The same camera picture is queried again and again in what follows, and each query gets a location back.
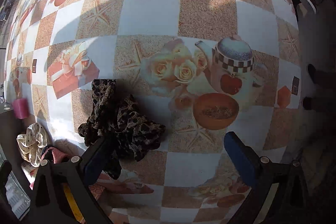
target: pink object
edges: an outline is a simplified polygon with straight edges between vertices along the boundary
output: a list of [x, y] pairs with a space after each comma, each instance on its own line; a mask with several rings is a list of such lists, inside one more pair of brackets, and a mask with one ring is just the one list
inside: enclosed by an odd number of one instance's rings
[[13, 109], [16, 118], [24, 119], [29, 116], [28, 103], [26, 98], [16, 99], [13, 102]]

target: shoe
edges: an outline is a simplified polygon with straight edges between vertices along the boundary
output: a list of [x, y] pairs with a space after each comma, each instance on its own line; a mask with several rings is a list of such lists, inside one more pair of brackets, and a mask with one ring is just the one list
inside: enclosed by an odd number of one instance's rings
[[312, 98], [310, 97], [304, 97], [302, 100], [302, 106], [305, 110], [311, 110], [311, 100]]
[[312, 64], [308, 64], [307, 65], [307, 72], [308, 72], [311, 80], [313, 81], [313, 83], [316, 84], [315, 81], [314, 81], [314, 76], [315, 76], [316, 68]]

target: checkered tablecloth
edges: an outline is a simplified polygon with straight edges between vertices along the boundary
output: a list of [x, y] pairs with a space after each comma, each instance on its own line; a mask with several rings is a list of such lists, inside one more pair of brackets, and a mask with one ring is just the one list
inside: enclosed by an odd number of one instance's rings
[[[207, 75], [211, 62], [195, 43], [202, 40], [211, 52], [233, 35], [249, 45], [267, 75], [262, 86], [243, 78], [232, 97], [241, 107], [238, 97], [247, 94], [244, 109], [228, 127], [210, 130], [193, 116], [197, 98], [217, 92]], [[64, 73], [55, 76], [57, 66]], [[259, 155], [280, 162], [301, 91], [291, 0], [20, 0], [5, 68], [6, 100], [27, 98], [25, 123], [40, 122], [65, 153], [85, 149], [77, 128], [91, 114], [95, 73], [118, 79], [120, 91], [132, 93], [144, 114], [167, 127], [159, 149], [140, 162], [121, 161], [122, 182], [147, 192], [105, 197], [105, 211], [117, 224], [226, 223], [248, 190], [237, 190], [242, 185], [223, 136], [235, 131]], [[72, 84], [78, 86], [56, 91], [66, 74], [78, 77]], [[227, 203], [230, 195], [238, 201]]]

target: printed gift box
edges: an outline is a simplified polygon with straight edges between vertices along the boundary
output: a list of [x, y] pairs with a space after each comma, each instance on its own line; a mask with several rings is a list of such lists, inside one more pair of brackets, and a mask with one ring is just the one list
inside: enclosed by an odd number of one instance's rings
[[85, 42], [63, 51], [60, 61], [51, 65], [49, 72], [57, 99], [99, 75], [99, 69], [87, 56]]

